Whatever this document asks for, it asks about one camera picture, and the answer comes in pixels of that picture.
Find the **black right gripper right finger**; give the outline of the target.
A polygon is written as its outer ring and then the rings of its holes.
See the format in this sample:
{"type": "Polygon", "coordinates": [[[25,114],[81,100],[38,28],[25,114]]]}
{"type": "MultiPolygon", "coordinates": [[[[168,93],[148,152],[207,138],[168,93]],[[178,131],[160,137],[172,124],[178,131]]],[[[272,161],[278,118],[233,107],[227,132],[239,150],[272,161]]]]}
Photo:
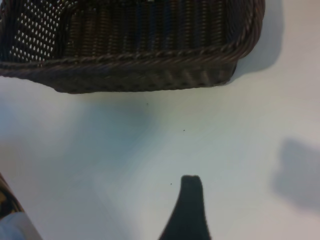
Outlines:
{"type": "Polygon", "coordinates": [[[197,175],[181,177],[180,190],[160,240],[210,240],[202,181],[197,175]]]}

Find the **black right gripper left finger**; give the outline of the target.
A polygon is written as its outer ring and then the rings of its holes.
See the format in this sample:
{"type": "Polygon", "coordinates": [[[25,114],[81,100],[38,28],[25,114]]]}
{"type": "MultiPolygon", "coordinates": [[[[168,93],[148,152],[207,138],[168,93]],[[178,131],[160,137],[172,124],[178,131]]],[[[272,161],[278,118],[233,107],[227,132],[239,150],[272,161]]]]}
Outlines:
{"type": "Polygon", "coordinates": [[[11,188],[0,177],[0,238],[2,240],[41,240],[11,188]]]}

